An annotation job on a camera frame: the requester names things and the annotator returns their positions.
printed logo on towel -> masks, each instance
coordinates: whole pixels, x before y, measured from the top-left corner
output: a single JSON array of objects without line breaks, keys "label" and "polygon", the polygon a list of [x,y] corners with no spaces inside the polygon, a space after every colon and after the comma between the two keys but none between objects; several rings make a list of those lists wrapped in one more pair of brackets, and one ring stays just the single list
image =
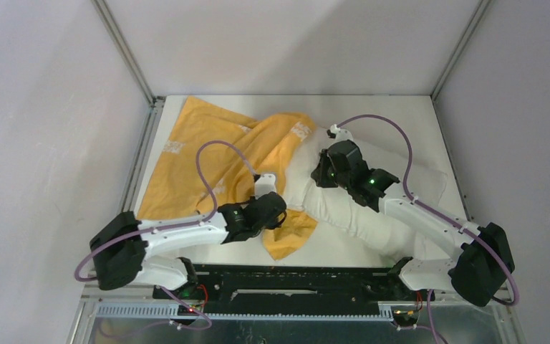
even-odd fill
[{"label": "printed logo on towel", "polygon": [[296,123],[290,131],[296,134],[300,138],[300,141],[303,141],[311,133],[311,129],[300,122]]},{"label": "printed logo on towel", "polygon": [[180,150],[182,150],[182,147],[184,147],[185,143],[181,143],[178,141],[168,141],[165,143],[165,147],[163,148],[164,152],[168,153],[174,153],[179,154]]},{"label": "printed logo on towel", "polygon": [[224,186],[224,178],[222,178],[218,183],[216,183],[216,186],[214,187],[214,193],[215,194],[224,194],[226,191],[226,186]]},{"label": "printed logo on towel", "polygon": [[246,126],[243,126],[241,124],[237,125],[240,129],[242,129],[246,134],[250,132],[251,128],[248,128]]}]

cable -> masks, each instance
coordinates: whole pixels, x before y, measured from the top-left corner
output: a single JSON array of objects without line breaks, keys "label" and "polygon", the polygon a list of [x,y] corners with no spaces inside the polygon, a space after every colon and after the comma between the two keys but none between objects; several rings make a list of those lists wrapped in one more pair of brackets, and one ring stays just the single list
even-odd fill
[{"label": "cable", "polygon": [[[417,330],[417,329],[421,329],[421,330],[427,330],[427,331],[431,331],[431,329],[428,327],[428,326],[424,326],[424,325],[416,325],[416,328],[414,326],[399,326],[395,321],[394,322],[389,322],[389,324],[391,324],[391,326],[393,326],[394,328],[396,328],[397,330]],[[448,341],[444,338],[444,336],[437,332],[437,335],[438,337],[444,342],[444,344],[450,344],[448,343]]]},{"label": "cable", "polygon": [[371,114],[357,115],[357,116],[351,117],[347,120],[343,120],[338,126],[342,127],[343,125],[348,124],[348,123],[350,123],[354,120],[359,120],[360,118],[374,118],[374,119],[377,119],[377,120],[384,120],[385,122],[391,124],[395,129],[397,129],[397,131],[404,138],[404,141],[406,142],[406,146],[407,146],[407,149],[408,149],[408,164],[406,166],[406,171],[404,172],[404,177],[403,177],[403,182],[402,182],[402,187],[404,189],[404,193],[406,194],[406,196],[410,200],[412,200],[412,202],[416,203],[421,208],[423,208],[426,211],[429,211],[430,213],[436,215],[437,217],[439,217],[443,221],[448,222],[450,225],[452,225],[456,229],[461,230],[462,231],[461,233],[467,234],[472,239],[477,241],[494,258],[494,260],[499,265],[501,270],[503,270],[503,273],[505,274],[505,277],[507,277],[507,280],[509,281],[509,284],[511,286],[511,290],[513,292],[513,300],[510,301],[510,302],[500,300],[497,297],[493,297],[492,300],[495,300],[496,302],[501,303],[502,305],[505,305],[505,306],[517,305],[520,301],[520,293],[519,293],[519,290],[518,290],[518,286],[517,286],[516,281],[513,278],[513,276],[511,276],[511,272],[509,271],[509,268],[505,265],[503,260],[498,256],[496,251],[494,251],[494,249],[492,249],[492,247],[490,247],[490,245],[488,245],[485,241],[480,239],[477,235],[475,235],[471,231],[468,231],[467,229],[464,229],[463,226],[461,226],[454,219],[451,219],[450,217],[448,217],[445,214],[441,213],[437,209],[434,209],[433,207],[423,203],[422,201],[420,201],[418,199],[415,199],[415,197],[413,196],[413,193],[410,192],[410,189],[408,188],[407,180],[408,180],[408,176],[410,175],[410,168],[412,167],[412,159],[413,159],[412,154],[413,154],[413,152],[412,152],[412,145],[410,144],[410,139],[408,138],[408,136],[406,135],[404,130],[397,123],[393,122],[389,118],[382,117],[380,115],[371,115]]},{"label": "cable", "polygon": [[122,236],[118,236],[118,237],[116,237],[116,238],[100,245],[98,248],[96,248],[95,250],[90,252],[85,258],[83,258],[83,260],[79,263],[79,265],[77,265],[77,268],[74,270],[74,278],[79,282],[95,281],[97,279],[97,277],[83,277],[83,276],[81,276],[81,269],[83,269],[83,267],[90,260],[92,260],[98,254],[100,254],[100,252],[106,250],[107,248],[111,247],[112,245],[114,245],[118,242],[122,242],[126,239],[129,239],[131,237],[135,237],[137,235],[141,235],[141,234],[144,234],[144,233],[149,233],[149,232],[153,231],[154,229],[157,229],[159,231],[164,231],[164,230],[175,229],[175,228],[186,227],[186,226],[195,226],[195,225],[199,224],[199,222],[201,222],[201,221],[208,221],[209,219],[211,219],[216,214],[216,211],[218,210],[218,201],[216,200],[216,195],[214,194],[214,190],[212,189],[212,187],[210,186],[210,184],[206,180],[206,177],[203,176],[203,172],[201,172],[201,165],[199,163],[199,158],[201,156],[201,152],[203,152],[203,150],[206,149],[206,147],[208,147],[209,145],[213,145],[213,144],[226,145],[227,147],[233,149],[235,151],[235,153],[237,153],[239,155],[241,160],[243,160],[243,162],[246,164],[246,166],[248,166],[248,169],[250,170],[252,175],[256,175],[256,171],[254,170],[254,168],[252,167],[252,165],[250,164],[248,159],[234,145],[232,145],[232,144],[230,144],[226,141],[222,141],[222,140],[213,140],[213,141],[209,141],[207,143],[204,143],[197,150],[197,155],[195,156],[195,166],[197,168],[197,173],[199,174],[199,178],[201,178],[201,181],[203,182],[203,185],[208,190],[208,194],[210,194],[210,197],[212,198],[212,202],[214,204],[214,207],[213,207],[212,211],[210,211],[210,213],[207,215],[207,217],[205,217],[204,219],[201,219],[200,221],[189,221],[189,222],[184,222],[184,223],[181,223],[181,224],[171,224],[171,225],[166,225],[166,226],[150,227],[150,228],[146,228],[146,229],[132,231],[130,233],[123,234]]},{"label": "cable", "polygon": [[419,314],[421,310],[423,310],[423,296],[420,294],[420,291],[417,291],[416,308],[414,310],[407,310],[407,311],[396,310],[394,313],[395,315],[413,315],[414,313]]},{"label": "cable", "polygon": [[208,303],[208,290],[206,289],[205,285],[199,285],[198,288],[203,289],[203,295],[205,296],[205,300],[201,303],[201,307],[203,307],[203,309],[205,309],[206,304]]},{"label": "cable", "polygon": [[[194,331],[207,330],[207,329],[212,327],[212,319],[210,319],[206,314],[201,312],[199,309],[190,306],[189,304],[182,301],[181,299],[177,298],[174,294],[172,294],[172,292],[165,289],[164,287],[161,287],[161,290],[163,290],[165,294],[167,294],[169,297],[171,297],[172,300],[176,301],[179,305],[182,305],[182,306],[186,307],[187,309],[192,310],[199,317],[202,317],[203,319],[205,319],[208,322],[208,324],[206,326],[201,327],[201,328],[195,328],[193,326],[180,324],[179,322],[176,322],[174,320],[161,320],[161,321],[155,321],[154,323],[152,322],[152,323],[150,323],[146,326],[138,328],[137,330],[133,330],[132,332],[125,333],[123,335],[109,335],[109,334],[105,333],[104,330],[102,329],[102,321],[101,321],[100,324],[98,324],[98,332],[100,332],[100,335],[102,335],[105,338],[109,338],[109,339],[124,339],[124,338],[128,338],[128,337],[132,337],[134,335],[137,335],[138,333],[144,332],[145,330],[147,330],[149,328],[153,328],[153,327],[159,326],[159,325],[174,325],[174,324],[176,324],[176,327],[179,330],[181,328],[185,328],[187,330],[194,330]],[[208,292],[206,291],[205,287],[203,287],[203,291],[206,294],[206,301],[203,303],[205,305],[205,303],[208,301]]]},{"label": "cable", "polygon": [[435,330],[435,323],[433,322],[433,315],[431,314],[431,295],[433,295],[433,289],[429,289],[429,292],[427,293],[427,315],[429,316],[429,330],[431,330],[435,342],[437,344],[440,344],[440,340],[438,339],[439,332]]},{"label": "cable", "polygon": [[[254,170],[254,167],[252,167],[252,165],[250,164],[248,159],[245,157],[245,155],[237,147],[235,147],[234,145],[232,145],[232,144],[230,144],[226,141],[222,141],[222,140],[212,140],[212,141],[209,141],[207,143],[204,143],[197,150],[197,155],[195,157],[195,166],[197,168],[197,173],[199,175],[199,178],[201,179],[201,181],[203,182],[203,185],[208,190],[208,194],[210,195],[210,197],[212,199],[213,208],[212,208],[212,211],[207,215],[207,217],[204,218],[204,219],[201,219],[201,221],[208,221],[209,219],[211,219],[216,214],[216,212],[218,210],[218,201],[216,199],[216,195],[214,194],[214,191],[213,191],[212,187],[210,186],[210,184],[206,180],[206,177],[203,175],[203,172],[201,171],[201,164],[200,164],[200,160],[199,160],[199,158],[201,156],[201,152],[203,152],[203,150],[206,149],[206,147],[208,147],[209,145],[213,145],[213,144],[226,145],[227,147],[233,149],[235,151],[235,153],[237,153],[237,155],[239,155],[239,157],[241,158],[243,163],[246,164],[246,166],[248,167],[248,169],[250,170],[252,175],[253,176],[256,175],[256,170]],[[112,240],[109,240],[108,242],[105,242],[104,244],[100,245],[98,248],[93,250],[90,254],[88,254],[79,263],[79,265],[77,265],[77,268],[74,270],[74,278],[79,282],[90,282],[90,281],[97,280],[97,277],[89,277],[89,276],[88,277],[83,277],[83,276],[81,276],[81,274],[80,274],[81,269],[83,269],[83,267],[90,260],[92,260],[94,257],[96,257],[100,252],[104,251],[105,249],[111,247],[112,245],[114,245],[118,242],[129,239],[129,238],[134,237],[136,235],[141,235],[141,234],[144,234],[144,233],[151,232],[154,229],[157,229],[159,231],[165,231],[165,230],[175,229],[175,228],[179,228],[179,227],[183,227],[183,226],[194,226],[196,224],[199,224],[199,222],[200,221],[189,221],[189,222],[185,222],[185,223],[182,223],[182,224],[174,224],[174,225],[167,225],[167,226],[156,226],[156,227],[151,227],[151,228],[147,228],[147,229],[141,229],[141,230],[133,231],[133,232],[124,234],[122,236],[118,236],[117,238],[114,238]],[[203,306],[205,306],[205,304],[208,302],[208,291],[207,291],[207,289],[204,285],[201,285],[200,287],[202,287],[202,289],[205,293],[205,296],[206,296],[206,300],[203,302]],[[205,319],[208,322],[207,326],[202,327],[202,328],[195,328],[195,327],[192,327],[192,326],[183,325],[183,324],[178,323],[178,329],[185,328],[185,329],[188,329],[188,330],[207,330],[212,326],[212,320],[207,315],[205,315],[203,312],[201,312],[200,310],[198,310],[196,308],[193,308],[190,305],[186,304],[184,301],[177,298],[172,292],[170,292],[166,288],[161,287],[161,290],[163,290],[165,294],[167,294],[169,297],[171,297],[172,300],[175,300],[179,305],[187,307],[189,310],[193,310],[195,313],[197,313],[197,315],[199,315],[200,317],[202,317],[203,319]],[[174,323],[175,322],[173,320],[156,321],[154,323],[152,322],[152,323],[150,323],[150,324],[148,324],[148,325],[146,325],[142,328],[134,330],[130,333],[126,333],[124,335],[108,335],[107,333],[104,333],[104,331],[102,330],[102,326],[101,326],[102,322],[101,322],[98,325],[98,331],[100,332],[101,335],[105,336],[106,338],[122,339],[122,338],[127,338],[127,337],[137,335],[138,333],[141,333],[142,331],[147,330],[148,328],[152,328],[152,327],[159,326],[159,325],[165,325],[165,324],[173,325]]]}]

cable tie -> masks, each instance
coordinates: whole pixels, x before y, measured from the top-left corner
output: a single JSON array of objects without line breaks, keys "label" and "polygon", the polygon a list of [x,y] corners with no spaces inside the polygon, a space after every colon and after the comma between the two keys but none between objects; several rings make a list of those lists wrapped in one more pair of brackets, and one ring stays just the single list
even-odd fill
[{"label": "cable tie", "polygon": [[458,232],[463,234],[466,229],[469,229],[469,227],[467,227],[467,224],[464,224],[458,229]]},{"label": "cable tie", "polygon": [[333,134],[338,134],[338,133],[340,133],[340,128],[338,128],[338,125],[332,124],[330,126],[330,132],[333,133]]}]

red wire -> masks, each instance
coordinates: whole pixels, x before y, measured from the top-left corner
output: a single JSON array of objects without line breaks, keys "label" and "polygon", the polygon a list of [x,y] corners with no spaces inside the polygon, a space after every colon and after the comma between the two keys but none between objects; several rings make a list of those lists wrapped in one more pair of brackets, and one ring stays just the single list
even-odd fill
[{"label": "red wire", "polygon": [[203,294],[206,296],[206,299],[203,301],[201,306],[205,307],[206,303],[208,303],[208,290],[206,289],[205,285],[199,285],[199,287],[197,287],[197,289],[203,289]]},{"label": "red wire", "polygon": [[420,307],[416,310],[418,312],[423,308],[423,296],[420,294],[420,292],[416,292],[416,306],[418,307],[418,303],[420,302]]}]

black base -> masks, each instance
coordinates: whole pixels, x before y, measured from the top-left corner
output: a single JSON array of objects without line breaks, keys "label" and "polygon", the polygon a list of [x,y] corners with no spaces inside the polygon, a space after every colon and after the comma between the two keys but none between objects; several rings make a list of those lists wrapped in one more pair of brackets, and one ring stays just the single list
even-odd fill
[{"label": "black base", "polygon": [[[414,301],[388,268],[258,267],[195,264],[199,284],[208,290],[206,312],[260,315],[377,315],[379,301]],[[281,290],[247,294],[240,290]],[[310,294],[287,294],[309,290]],[[161,289],[153,298],[169,299]],[[195,290],[188,299],[203,299]]]}]

